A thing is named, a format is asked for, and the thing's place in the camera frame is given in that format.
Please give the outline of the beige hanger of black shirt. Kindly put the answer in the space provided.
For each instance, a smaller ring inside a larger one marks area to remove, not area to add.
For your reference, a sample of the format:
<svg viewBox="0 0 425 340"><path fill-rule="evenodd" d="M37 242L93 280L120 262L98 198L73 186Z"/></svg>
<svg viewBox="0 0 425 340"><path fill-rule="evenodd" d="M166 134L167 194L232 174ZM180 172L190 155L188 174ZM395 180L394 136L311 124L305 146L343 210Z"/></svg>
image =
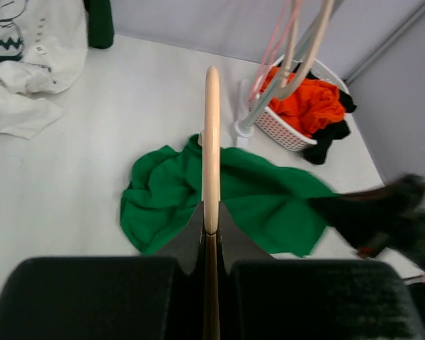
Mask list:
<svg viewBox="0 0 425 340"><path fill-rule="evenodd" d="M323 1L319 13L300 38L297 45L294 45L293 41L297 35L297 21L295 21L293 31L288 37L288 45L283 60L283 66L280 70L281 78L280 81L278 81L277 92L274 94L277 99L283 100L291 96L301 85L315 61L329 19L334 15L342 3L343 1ZM302 64L296 71L295 76L288 81L287 78L291 73L293 60L301 60Z"/></svg>

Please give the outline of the white perforated basket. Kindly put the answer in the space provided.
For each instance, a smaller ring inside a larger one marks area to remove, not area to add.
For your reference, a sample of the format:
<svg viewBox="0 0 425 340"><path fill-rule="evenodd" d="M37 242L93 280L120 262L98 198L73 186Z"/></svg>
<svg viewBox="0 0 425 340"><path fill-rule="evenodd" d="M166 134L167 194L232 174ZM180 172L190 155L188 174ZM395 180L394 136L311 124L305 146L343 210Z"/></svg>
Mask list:
<svg viewBox="0 0 425 340"><path fill-rule="evenodd" d="M310 71L321 80L336 85L349 94L348 87L345 83L320 61L315 61ZM317 144L316 140L304 136L289 124L285 123L268 106L256 120L256 126L282 147L293 152L301 152Z"/></svg>

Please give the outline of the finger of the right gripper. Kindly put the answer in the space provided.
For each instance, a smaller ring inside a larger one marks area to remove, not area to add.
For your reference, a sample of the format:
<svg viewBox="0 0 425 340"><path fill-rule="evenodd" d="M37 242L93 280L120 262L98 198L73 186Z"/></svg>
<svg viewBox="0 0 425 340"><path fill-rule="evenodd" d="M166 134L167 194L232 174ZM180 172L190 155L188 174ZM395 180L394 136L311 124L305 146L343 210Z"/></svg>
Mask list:
<svg viewBox="0 0 425 340"><path fill-rule="evenodd" d="M369 191L307 202L362 259L392 249L425 269L424 178L407 174Z"/></svg>

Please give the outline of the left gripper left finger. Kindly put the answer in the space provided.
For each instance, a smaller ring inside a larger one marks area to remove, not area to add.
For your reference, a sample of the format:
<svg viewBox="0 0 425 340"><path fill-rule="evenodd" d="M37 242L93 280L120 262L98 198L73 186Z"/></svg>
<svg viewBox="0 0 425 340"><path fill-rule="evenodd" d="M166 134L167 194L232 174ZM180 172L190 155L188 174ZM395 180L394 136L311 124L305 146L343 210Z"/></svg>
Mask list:
<svg viewBox="0 0 425 340"><path fill-rule="evenodd" d="M0 339L201 339L203 206L151 256L38 257L0 293Z"/></svg>

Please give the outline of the metal clothes rack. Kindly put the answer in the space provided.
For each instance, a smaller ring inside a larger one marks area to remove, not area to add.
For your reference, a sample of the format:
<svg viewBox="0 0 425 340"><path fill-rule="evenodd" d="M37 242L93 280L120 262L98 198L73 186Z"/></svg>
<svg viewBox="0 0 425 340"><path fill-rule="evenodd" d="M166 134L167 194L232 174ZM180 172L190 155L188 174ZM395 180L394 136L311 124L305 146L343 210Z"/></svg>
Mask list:
<svg viewBox="0 0 425 340"><path fill-rule="evenodd" d="M291 32L288 33L287 38L284 40L282 46L277 52L275 61L271 65L266 78L262 81L262 87L259 93L252 102L248 101L248 97L251 85L253 83L250 83L249 80L244 79L239 84L239 92L236 104L237 119L231 126L230 133L234 140L234 145L238 148L244 149L248 146L248 143L254 133L256 120L263 113L264 109L269 105L271 99L275 98L274 94L277 92L278 81L281 80L281 68L283 66L283 60L285 58L285 52L287 49L288 37L290 36L290 33ZM297 45L300 40L297 38L297 36L298 27L297 35L293 39L294 45ZM295 73L300 68L301 64L301 60L294 59L292 61L291 73L287 78L288 81L290 81L295 76Z"/></svg>

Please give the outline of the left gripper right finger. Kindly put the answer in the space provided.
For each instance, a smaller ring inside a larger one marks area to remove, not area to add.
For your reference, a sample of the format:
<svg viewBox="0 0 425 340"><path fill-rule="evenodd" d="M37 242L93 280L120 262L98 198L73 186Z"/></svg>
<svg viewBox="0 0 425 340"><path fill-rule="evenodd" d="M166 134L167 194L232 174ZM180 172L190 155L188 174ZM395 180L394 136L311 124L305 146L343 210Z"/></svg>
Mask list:
<svg viewBox="0 0 425 340"><path fill-rule="evenodd" d="M222 339L425 339L404 281L381 261L275 259L220 206Z"/></svg>

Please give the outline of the beige hanger of green shirt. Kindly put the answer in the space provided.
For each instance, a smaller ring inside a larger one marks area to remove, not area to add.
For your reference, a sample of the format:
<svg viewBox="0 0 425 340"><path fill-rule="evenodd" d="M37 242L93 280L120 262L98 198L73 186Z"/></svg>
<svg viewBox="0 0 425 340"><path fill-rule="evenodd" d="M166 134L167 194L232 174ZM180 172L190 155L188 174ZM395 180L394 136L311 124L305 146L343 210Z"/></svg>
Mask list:
<svg viewBox="0 0 425 340"><path fill-rule="evenodd" d="M219 224L220 202L220 77L211 66L205 79L205 118L201 133L202 146L202 201L204 226L214 235Z"/></svg>

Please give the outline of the green t shirt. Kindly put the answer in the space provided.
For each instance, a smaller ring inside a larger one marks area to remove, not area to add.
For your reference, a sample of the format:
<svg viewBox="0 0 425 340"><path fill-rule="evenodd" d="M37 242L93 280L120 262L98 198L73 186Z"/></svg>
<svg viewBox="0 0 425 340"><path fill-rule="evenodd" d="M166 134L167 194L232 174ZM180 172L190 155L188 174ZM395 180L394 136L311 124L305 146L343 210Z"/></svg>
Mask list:
<svg viewBox="0 0 425 340"><path fill-rule="evenodd" d="M120 226L138 251L153 254L184 228L201 200L201 175L197 135L181 151L166 145L134 163ZM235 147L220 151L220 190L235 225L262 249L299 257L311 253L327 226L308 200L336 195L305 170Z"/></svg>

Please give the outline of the black t shirt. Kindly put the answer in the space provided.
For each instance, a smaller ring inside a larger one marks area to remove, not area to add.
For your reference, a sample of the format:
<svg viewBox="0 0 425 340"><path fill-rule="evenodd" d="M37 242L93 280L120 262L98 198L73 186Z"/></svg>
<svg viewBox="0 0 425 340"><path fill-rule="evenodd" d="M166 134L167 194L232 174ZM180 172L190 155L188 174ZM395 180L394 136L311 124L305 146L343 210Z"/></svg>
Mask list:
<svg viewBox="0 0 425 340"><path fill-rule="evenodd" d="M320 79L315 76L312 72L308 72L306 79ZM357 106L353 102L351 95L347 92L340 90L340 102L343 107L346 109L347 113L353 113ZM302 156L309 163L314 165L322 165L325 163L327 158L327 153L329 148L332 145L332 142L335 140L342 140L350 135L351 131L348 127L345 118L339 123L333 123L328 125L323 130L318 130L313 136L309 137L317 141L317 144L312 147L308 147L302 151Z"/></svg>

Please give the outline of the orange t shirt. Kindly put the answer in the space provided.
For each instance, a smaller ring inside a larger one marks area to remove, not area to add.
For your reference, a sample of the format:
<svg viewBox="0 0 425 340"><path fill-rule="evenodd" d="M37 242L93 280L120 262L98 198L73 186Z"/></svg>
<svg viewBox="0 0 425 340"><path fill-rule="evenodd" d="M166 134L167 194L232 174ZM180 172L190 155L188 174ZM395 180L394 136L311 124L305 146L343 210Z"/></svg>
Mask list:
<svg viewBox="0 0 425 340"><path fill-rule="evenodd" d="M306 137L341 122L346 115L339 88L320 79L304 79L291 96L272 98L268 107Z"/></svg>

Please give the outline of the white green raglan shirt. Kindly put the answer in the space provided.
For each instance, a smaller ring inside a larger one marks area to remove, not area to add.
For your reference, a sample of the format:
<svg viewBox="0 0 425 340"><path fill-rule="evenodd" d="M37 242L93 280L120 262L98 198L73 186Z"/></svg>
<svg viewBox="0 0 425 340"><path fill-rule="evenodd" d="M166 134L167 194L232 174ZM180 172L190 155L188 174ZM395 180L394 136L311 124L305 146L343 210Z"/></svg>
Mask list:
<svg viewBox="0 0 425 340"><path fill-rule="evenodd" d="M90 47L114 41L110 1L0 1L0 133L31 139L62 117Z"/></svg>

